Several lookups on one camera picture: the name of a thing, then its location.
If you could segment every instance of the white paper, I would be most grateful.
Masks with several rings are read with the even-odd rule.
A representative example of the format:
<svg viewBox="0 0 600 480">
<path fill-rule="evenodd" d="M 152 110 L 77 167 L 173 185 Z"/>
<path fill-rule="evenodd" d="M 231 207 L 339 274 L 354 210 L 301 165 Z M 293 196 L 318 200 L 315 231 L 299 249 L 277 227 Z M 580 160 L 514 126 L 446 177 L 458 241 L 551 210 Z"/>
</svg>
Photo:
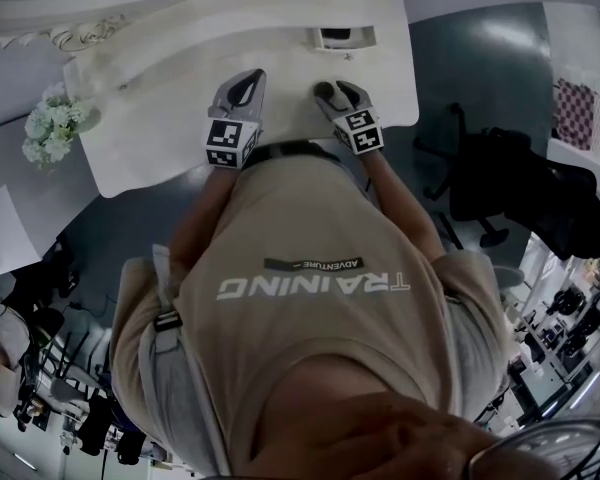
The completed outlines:
<svg viewBox="0 0 600 480">
<path fill-rule="evenodd" d="M 0 274 L 41 259 L 18 217 L 9 190 L 0 187 Z"/>
</svg>

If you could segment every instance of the ceiling light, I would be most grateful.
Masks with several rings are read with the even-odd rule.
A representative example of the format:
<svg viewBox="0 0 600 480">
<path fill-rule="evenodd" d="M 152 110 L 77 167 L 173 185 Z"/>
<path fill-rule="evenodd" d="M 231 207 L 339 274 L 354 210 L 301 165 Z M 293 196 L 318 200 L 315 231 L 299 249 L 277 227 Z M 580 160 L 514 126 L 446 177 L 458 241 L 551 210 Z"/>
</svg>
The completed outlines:
<svg viewBox="0 0 600 480">
<path fill-rule="evenodd" d="M 587 387 L 584 388 L 584 391 L 582 393 L 580 393 L 580 396 L 578 398 L 576 398 L 576 401 L 571 404 L 571 407 L 569 407 L 569 409 L 573 409 L 576 405 L 578 405 L 580 403 L 580 400 L 582 400 L 584 398 L 584 395 L 586 395 L 587 392 L 591 389 L 591 386 L 593 386 L 593 383 L 598 380 L 598 377 L 600 377 L 600 372 L 596 373 L 593 376 L 593 379 L 591 379 L 589 381 L 589 383 L 587 384 Z"/>
<path fill-rule="evenodd" d="M 14 453 L 13 456 L 18 459 L 19 461 L 24 462 L 27 466 L 29 466 L 31 469 L 33 469 L 34 471 L 37 471 L 37 468 L 35 466 L 33 466 L 30 462 L 27 462 L 26 460 L 24 460 L 22 457 L 20 457 L 20 455 L 18 455 L 17 453 Z"/>
<path fill-rule="evenodd" d="M 551 404 L 551 407 L 549 407 L 546 411 L 544 411 L 542 413 L 542 417 L 544 418 L 547 414 L 549 414 L 551 411 L 553 411 L 557 406 L 558 406 L 558 401 L 556 400 L 555 402 L 553 402 Z"/>
</svg>

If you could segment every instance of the strap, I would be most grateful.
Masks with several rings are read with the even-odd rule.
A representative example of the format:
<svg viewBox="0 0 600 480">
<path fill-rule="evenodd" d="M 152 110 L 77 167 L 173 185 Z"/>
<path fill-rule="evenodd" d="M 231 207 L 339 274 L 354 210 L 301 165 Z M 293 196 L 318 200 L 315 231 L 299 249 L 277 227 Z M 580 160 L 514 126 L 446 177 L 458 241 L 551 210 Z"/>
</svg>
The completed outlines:
<svg viewBox="0 0 600 480">
<path fill-rule="evenodd" d="M 153 267 L 158 277 L 158 297 L 165 311 L 173 310 L 173 300 L 169 290 L 171 264 L 169 263 L 169 248 L 164 245 L 153 246 Z"/>
<path fill-rule="evenodd" d="M 163 311 L 153 321 L 156 332 L 156 349 L 160 353 L 177 347 L 178 329 L 182 327 L 182 320 L 173 307 L 170 290 L 171 266 L 167 247 L 162 245 L 153 246 L 153 265 L 158 278 L 158 297 Z"/>
</svg>

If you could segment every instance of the flower bouquet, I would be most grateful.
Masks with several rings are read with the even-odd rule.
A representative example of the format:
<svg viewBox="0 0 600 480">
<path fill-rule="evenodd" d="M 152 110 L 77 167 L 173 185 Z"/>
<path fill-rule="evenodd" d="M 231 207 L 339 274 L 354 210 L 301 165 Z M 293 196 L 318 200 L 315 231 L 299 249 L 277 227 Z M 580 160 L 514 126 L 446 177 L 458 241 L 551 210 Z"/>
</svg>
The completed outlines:
<svg viewBox="0 0 600 480">
<path fill-rule="evenodd" d="M 39 167 L 59 162 L 71 151 L 78 132 L 85 131 L 84 124 L 94 110 L 79 98 L 69 98 L 63 83 L 48 87 L 24 125 L 24 156 Z"/>
</svg>

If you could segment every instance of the gray floor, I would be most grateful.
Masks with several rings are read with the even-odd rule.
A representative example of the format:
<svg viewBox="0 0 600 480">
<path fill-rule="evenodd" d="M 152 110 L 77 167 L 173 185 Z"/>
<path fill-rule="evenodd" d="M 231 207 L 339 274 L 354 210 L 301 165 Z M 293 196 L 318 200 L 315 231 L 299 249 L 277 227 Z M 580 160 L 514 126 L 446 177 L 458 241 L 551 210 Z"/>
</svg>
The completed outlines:
<svg viewBox="0 0 600 480">
<path fill-rule="evenodd" d="M 457 132 L 448 107 L 463 105 L 470 131 L 498 126 L 529 134 L 534 149 L 544 153 L 551 131 L 552 72 L 547 25 L 542 5 L 515 5 L 469 11 L 411 27 L 421 118 L 412 128 L 386 132 L 385 154 L 402 179 L 421 197 L 422 189 L 445 177 L 444 161 L 412 148 L 416 135 L 432 146 L 454 152 Z M 355 163 L 361 183 L 366 182 Z M 186 173 L 159 186 L 98 198 L 66 230 L 81 282 L 71 299 L 88 307 L 103 326 L 110 325 L 124 261 L 149 256 L 151 244 L 166 243 L 186 208 L 195 200 L 206 169 Z M 448 198 L 423 201 L 436 214 L 448 210 Z M 511 229 L 508 241 L 486 252 L 494 263 L 517 266 L 529 232 L 493 219 Z M 467 248 L 482 234 L 475 223 L 457 223 Z M 67 311 L 66 329 L 84 325 L 84 313 Z"/>
</svg>

